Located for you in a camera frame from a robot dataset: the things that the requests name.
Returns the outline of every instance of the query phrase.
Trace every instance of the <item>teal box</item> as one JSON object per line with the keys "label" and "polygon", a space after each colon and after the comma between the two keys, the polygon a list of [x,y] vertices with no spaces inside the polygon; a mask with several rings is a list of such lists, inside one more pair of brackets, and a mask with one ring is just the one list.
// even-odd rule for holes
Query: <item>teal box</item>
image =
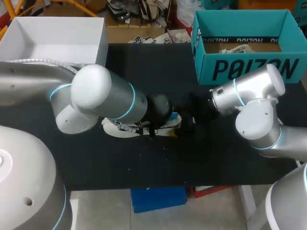
{"label": "teal box", "polygon": [[292,15],[299,26],[307,25],[307,0],[297,0]]}
{"label": "teal box", "polygon": [[[204,42],[277,42],[281,52],[207,54]],[[298,83],[307,68],[307,40],[288,10],[197,11],[191,36],[199,84],[224,84],[265,64],[285,83]]]}
{"label": "teal box", "polygon": [[201,0],[201,4],[206,10],[219,10],[235,1],[236,0]]}

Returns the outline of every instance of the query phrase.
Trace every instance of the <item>black table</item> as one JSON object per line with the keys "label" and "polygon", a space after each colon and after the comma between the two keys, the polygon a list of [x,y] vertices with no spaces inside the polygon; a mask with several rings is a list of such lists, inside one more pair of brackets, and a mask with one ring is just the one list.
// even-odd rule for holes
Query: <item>black table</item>
{"label": "black table", "polygon": [[[106,66],[143,92],[165,93],[175,104],[182,104],[189,92],[210,88],[197,83],[190,44],[109,45]],[[301,83],[286,85],[279,101],[284,124],[307,127]],[[234,120],[213,121],[211,142],[182,148],[173,138],[114,138],[99,124],[65,135],[45,102],[0,108],[1,125],[29,132],[49,147],[69,190],[272,184],[296,168],[294,160],[260,156],[236,132]]]}

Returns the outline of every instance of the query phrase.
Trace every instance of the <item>sneaker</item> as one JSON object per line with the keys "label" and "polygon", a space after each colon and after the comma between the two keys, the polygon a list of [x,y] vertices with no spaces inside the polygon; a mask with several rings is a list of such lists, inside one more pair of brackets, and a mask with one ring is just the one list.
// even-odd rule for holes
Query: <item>sneaker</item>
{"label": "sneaker", "polygon": [[[107,118],[103,119],[101,124],[107,134],[116,138],[133,138],[142,135],[140,128],[134,124],[126,125]],[[158,136],[174,136],[174,130],[180,127],[180,124],[181,116],[178,113],[172,113],[167,123],[156,129],[155,134]],[[149,135],[148,128],[143,128],[143,135]]]}

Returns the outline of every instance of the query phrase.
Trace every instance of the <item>white box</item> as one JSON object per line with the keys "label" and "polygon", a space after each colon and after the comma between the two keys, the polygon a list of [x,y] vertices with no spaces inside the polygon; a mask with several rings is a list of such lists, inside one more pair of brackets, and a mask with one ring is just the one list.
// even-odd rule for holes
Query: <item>white box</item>
{"label": "white box", "polygon": [[104,18],[16,17],[0,42],[0,61],[48,58],[106,64]]}

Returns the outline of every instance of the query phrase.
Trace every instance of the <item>blue box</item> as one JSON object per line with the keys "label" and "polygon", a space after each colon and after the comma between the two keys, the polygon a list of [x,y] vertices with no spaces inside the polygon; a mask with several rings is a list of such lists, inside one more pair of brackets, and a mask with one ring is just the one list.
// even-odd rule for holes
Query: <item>blue box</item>
{"label": "blue box", "polygon": [[[206,53],[204,42],[275,43],[281,52]],[[191,46],[202,85],[224,84],[268,63],[285,83],[298,83],[307,68],[307,40],[288,10],[197,11]]]}
{"label": "blue box", "polygon": [[206,10],[219,10],[235,1],[236,0],[201,0],[201,4]]}
{"label": "blue box", "polygon": [[187,193],[183,187],[131,189],[131,199],[134,212],[140,213],[184,205]]}

